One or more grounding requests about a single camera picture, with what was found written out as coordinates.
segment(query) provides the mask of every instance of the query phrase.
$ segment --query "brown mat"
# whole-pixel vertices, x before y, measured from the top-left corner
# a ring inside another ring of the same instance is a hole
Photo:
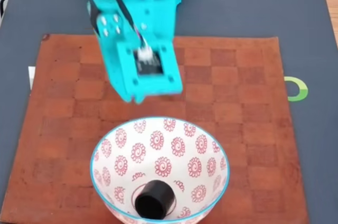
[[[137,106],[110,87],[94,36],[46,36],[1,221],[120,223],[91,185],[91,152],[117,124],[163,115],[204,127],[228,155],[229,187],[201,223],[308,223],[278,39],[175,47],[184,93]]]

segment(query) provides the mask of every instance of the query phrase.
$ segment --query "black cap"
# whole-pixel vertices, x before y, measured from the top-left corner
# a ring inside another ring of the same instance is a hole
[[[142,218],[162,220],[175,200],[173,189],[163,181],[146,184],[135,200],[135,209]]]

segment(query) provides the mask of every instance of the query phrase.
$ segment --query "green ring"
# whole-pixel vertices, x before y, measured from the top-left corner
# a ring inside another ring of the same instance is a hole
[[[284,77],[284,81],[285,82],[293,82],[295,84],[297,84],[298,88],[299,88],[299,93],[297,96],[288,96],[287,99],[288,101],[302,101],[304,100],[307,95],[308,95],[308,88],[307,85],[305,84],[304,81],[295,78],[295,77],[289,77],[289,76],[285,76]]]

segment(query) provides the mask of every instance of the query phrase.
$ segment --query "dark gray surface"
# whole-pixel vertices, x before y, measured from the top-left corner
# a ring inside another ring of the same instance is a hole
[[[29,96],[27,67],[44,33],[91,34],[86,0],[8,3],[0,28],[0,202]],[[285,75],[309,88],[291,108],[310,220],[337,224],[338,50],[326,0],[183,0],[176,33],[280,38]]]

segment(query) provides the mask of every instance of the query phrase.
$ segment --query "bowl rim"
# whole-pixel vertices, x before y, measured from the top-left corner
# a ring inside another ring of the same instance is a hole
[[[111,204],[103,195],[102,193],[99,191],[97,185],[96,185],[96,182],[95,182],[95,179],[94,179],[94,174],[93,174],[93,163],[94,163],[94,157],[95,157],[95,154],[96,154],[96,151],[98,149],[98,147],[101,145],[102,141],[105,140],[105,138],[110,134],[112,133],[116,128],[118,127],[122,127],[122,126],[125,126],[127,124],[130,124],[130,123],[134,123],[134,122],[137,122],[139,120],[147,120],[147,119],[175,119],[175,120],[178,120],[178,121],[181,121],[181,122],[185,122],[185,123],[190,123],[194,126],[196,126],[196,128],[204,131],[207,135],[209,135],[209,137],[211,137],[219,146],[219,148],[222,150],[223,152],[223,155],[226,159],[226,164],[227,164],[227,168],[228,168],[228,172],[227,172],[227,180],[226,180],[226,184],[224,185],[224,188],[222,189],[222,192],[221,194],[212,202],[208,205],[208,207],[206,207],[205,209],[203,209],[202,211],[199,211],[191,216],[188,216],[188,217],[185,217],[185,218],[181,218],[181,219],[174,219],[174,220],[153,220],[153,219],[146,219],[146,218],[141,218],[141,217],[137,217],[137,216],[133,216],[127,212],[124,212],[122,210],[120,210],[118,207],[114,206],[113,204]],[[191,219],[194,219],[202,214],[204,214],[205,212],[208,212],[210,209],[212,209],[217,203],[218,201],[222,198],[222,196],[224,195],[225,191],[227,190],[227,187],[229,185],[229,180],[230,180],[230,165],[229,165],[229,161],[228,161],[228,156],[226,154],[226,152],[224,151],[223,147],[221,146],[221,144],[218,142],[218,140],[213,137],[210,133],[208,133],[206,130],[204,130],[203,128],[201,128],[200,126],[192,123],[192,122],[189,122],[189,121],[186,121],[186,120],[183,120],[183,119],[178,119],[178,118],[174,118],[174,117],[166,117],[166,116],[150,116],[150,117],[141,117],[141,118],[137,118],[137,119],[132,119],[132,120],[129,120],[127,122],[124,122],[116,127],[114,127],[112,130],[110,130],[108,133],[106,133],[101,139],[100,141],[97,143],[94,151],[93,151],[93,154],[91,156],[91,159],[90,159],[90,178],[91,178],[91,182],[93,184],[93,187],[94,189],[96,190],[96,192],[98,193],[98,195],[100,196],[100,198],[103,200],[103,202],[108,205],[110,208],[113,208],[115,211],[117,211],[119,214],[122,214],[124,216],[127,216],[131,219],[134,219],[134,220],[140,220],[140,221],[147,221],[149,223],[165,223],[165,224],[172,224],[172,223],[178,223],[178,222],[182,222],[182,221],[188,221],[188,220],[191,220]]]

